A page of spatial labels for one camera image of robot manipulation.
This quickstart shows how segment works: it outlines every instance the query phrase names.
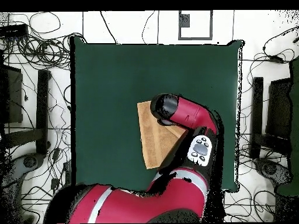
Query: electrical cord bundle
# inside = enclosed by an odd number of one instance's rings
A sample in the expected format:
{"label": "electrical cord bundle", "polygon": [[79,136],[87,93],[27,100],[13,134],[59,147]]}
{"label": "electrical cord bundle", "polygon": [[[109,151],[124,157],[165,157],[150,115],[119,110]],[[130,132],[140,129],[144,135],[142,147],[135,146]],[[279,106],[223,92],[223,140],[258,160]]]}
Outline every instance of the electrical cord bundle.
{"label": "electrical cord bundle", "polygon": [[[37,16],[41,15],[43,13],[50,13],[53,16],[56,17],[58,20],[58,27],[54,30],[47,31],[47,32],[40,32],[36,31],[32,27],[32,19]],[[10,22],[14,24],[25,24],[28,26],[28,28],[31,30],[31,33],[28,34],[26,37],[20,37],[20,38],[8,38],[3,39],[3,46],[4,53],[7,53],[8,55],[4,58],[4,61],[6,62],[9,59],[9,56],[11,54],[20,54],[22,55],[27,62],[23,62],[20,64],[30,64],[35,69],[40,69],[39,67],[45,67],[45,68],[61,68],[61,69],[67,69],[69,70],[69,48],[67,48],[67,45],[69,46],[69,39],[72,36],[78,36],[80,37],[84,42],[86,40],[84,39],[82,34],[79,33],[71,33],[66,36],[60,36],[57,38],[49,38],[45,39],[41,37],[41,34],[46,33],[52,33],[58,29],[61,28],[60,19],[57,15],[53,14],[52,12],[40,12],[32,15],[30,18],[28,18],[25,14],[12,14],[12,15],[23,15],[26,16],[28,20],[28,24],[25,22],[20,21],[14,21],[11,20]]]}

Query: green mat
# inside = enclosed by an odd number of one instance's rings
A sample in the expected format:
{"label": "green mat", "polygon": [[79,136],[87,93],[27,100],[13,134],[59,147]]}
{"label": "green mat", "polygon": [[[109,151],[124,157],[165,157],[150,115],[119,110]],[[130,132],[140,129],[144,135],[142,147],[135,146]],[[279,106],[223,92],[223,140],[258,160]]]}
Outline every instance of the green mat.
{"label": "green mat", "polygon": [[222,188],[234,178],[238,51],[220,45],[75,43],[76,182],[146,190],[137,103],[182,94],[220,113],[225,127]]}

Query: metal stand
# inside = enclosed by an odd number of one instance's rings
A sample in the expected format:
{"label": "metal stand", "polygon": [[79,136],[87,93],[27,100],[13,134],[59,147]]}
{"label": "metal stand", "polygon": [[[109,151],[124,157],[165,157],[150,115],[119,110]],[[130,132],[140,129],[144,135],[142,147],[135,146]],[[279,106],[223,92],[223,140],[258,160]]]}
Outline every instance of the metal stand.
{"label": "metal stand", "polygon": [[36,129],[5,134],[7,148],[36,141],[36,153],[46,155],[48,142],[48,82],[51,72],[39,70],[37,81]]}

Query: black cable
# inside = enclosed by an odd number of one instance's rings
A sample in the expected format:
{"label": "black cable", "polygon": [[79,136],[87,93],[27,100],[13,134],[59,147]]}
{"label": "black cable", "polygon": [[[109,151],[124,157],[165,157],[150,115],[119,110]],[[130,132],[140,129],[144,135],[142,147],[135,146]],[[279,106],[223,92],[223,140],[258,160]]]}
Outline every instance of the black cable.
{"label": "black cable", "polygon": [[23,205],[21,205],[21,208],[22,208],[24,211],[27,211],[27,212],[34,213],[34,214],[38,215],[39,218],[38,218],[38,220],[37,220],[37,222],[36,222],[36,224],[38,224],[38,222],[40,221],[40,214],[39,214],[38,212],[31,211],[31,210],[29,210],[29,209],[25,209],[25,208],[23,207]]}
{"label": "black cable", "polygon": [[276,55],[268,55],[268,54],[266,53],[266,44],[267,44],[269,41],[271,41],[271,40],[277,38],[278,36],[281,36],[281,35],[284,36],[284,35],[286,35],[287,33],[291,32],[292,30],[295,30],[295,29],[298,29],[298,28],[299,28],[299,26],[292,27],[292,28],[287,29],[286,31],[283,31],[282,33],[280,33],[280,34],[278,34],[278,35],[276,35],[276,36],[274,36],[274,37],[268,39],[268,40],[265,42],[264,46],[263,46],[263,52],[264,52],[268,57],[278,56],[279,54],[276,54]]}
{"label": "black cable", "polygon": [[23,200],[23,199],[24,199],[26,196],[28,196],[28,195],[32,195],[30,192],[31,192],[34,188],[38,188],[39,190],[42,190],[44,193],[46,193],[48,196],[53,197],[51,194],[49,194],[47,191],[45,191],[45,190],[43,189],[43,187],[39,187],[39,186],[35,185],[35,186],[32,187],[27,193],[22,194],[23,197],[21,198],[21,200]]}
{"label": "black cable", "polygon": [[67,91],[67,89],[70,87],[71,85],[68,85],[64,91],[63,91],[63,99],[68,103],[68,104],[71,104],[71,102],[69,102],[66,98],[65,98],[65,92]]}
{"label": "black cable", "polygon": [[108,32],[110,33],[111,37],[113,38],[113,40],[114,40],[115,44],[117,44],[115,37],[112,35],[112,33],[111,33],[110,29],[108,28],[108,25],[107,25],[107,23],[106,23],[106,20],[105,20],[105,18],[104,18],[104,16],[103,16],[103,13],[102,13],[102,11],[100,11],[100,15],[101,15],[101,17],[102,17],[102,19],[103,19],[103,21],[104,21],[104,23],[105,23],[105,26],[106,26],[106,28],[107,28]]}
{"label": "black cable", "polygon": [[258,194],[260,194],[260,193],[269,193],[269,194],[271,194],[272,196],[274,196],[275,197],[275,195],[272,193],[272,192],[270,192],[270,191],[267,191],[267,190],[262,190],[262,191],[258,191],[254,196],[253,196],[253,205],[254,205],[254,208],[255,208],[255,213],[256,213],[256,215],[258,216],[258,218],[262,221],[262,222],[264,222],[264,220],[260,217],[260,215],[258,214],[258,209],[257,209],[257,207],[256,207],[256,201],[255,201],[255,198],[256,198],[256,196],[258,195]]}
{"label": "black cable", "polygon": [[142,31],[142,35],[141,35],[141,37],[142,37],[142,40],[143,40],[144,44],[145,44],[145,41],[144,41],[144,39],[143,39],[143,32],[144,32],[144,30],[145,30],[145,27],[147,26],[147,22],[148,22],[149,18],[151,18],[151,16],[152,16],[155,12],[156,12],[156,11],[154,10],[153,13],[148,17],[148,19],[147,19],[147,21],[145,22],[145,25],[144,25],[144,27],[143,27],[143,31]]}
{"label": "black cable", "polygon": [[55,16],[55,17],[57,18],[59,24],[58,24],[58,27],[57,27],[56,29],[54,29],[54,30],[52,30],[52,31],[47,31],[47,32],[40,32],[40,31],[39,31],[39,32],[38,32],[39,34],[52,33],[52,32],[54,32],[54,31],[60,29],[60,27],[61,27],[60,19],[58,18],[57,15],[53,14],[52,12],[39,12],[39,13],[35,13],[35,14],[31,15],[31,17],[30,17],[30,19],[29,19],[29,25],[32,26],[32,24],[31,24],[31,19],[32,19],[33,17],[35,17],[35,16],[37,16],[37,15],[39,15],[39,14],[42,14],[42,13],[50,13],[50,14],[52,14],[53,16]]}

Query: robot display button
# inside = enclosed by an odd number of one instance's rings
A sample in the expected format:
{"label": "robot display button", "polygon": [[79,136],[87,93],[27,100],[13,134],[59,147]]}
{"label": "robot display button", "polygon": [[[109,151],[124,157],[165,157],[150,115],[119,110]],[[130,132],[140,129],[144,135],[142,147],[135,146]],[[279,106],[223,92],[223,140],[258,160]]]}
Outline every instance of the robot display button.
{"label": "robot display button", "polygon": [[202,145],[202,144],[195,144],[195,146],[193,147],[193,150],[195,152],[197,152],[198,154],[201,154],[201,155],[207,155],[208,154],[208,149],[206,146]]}

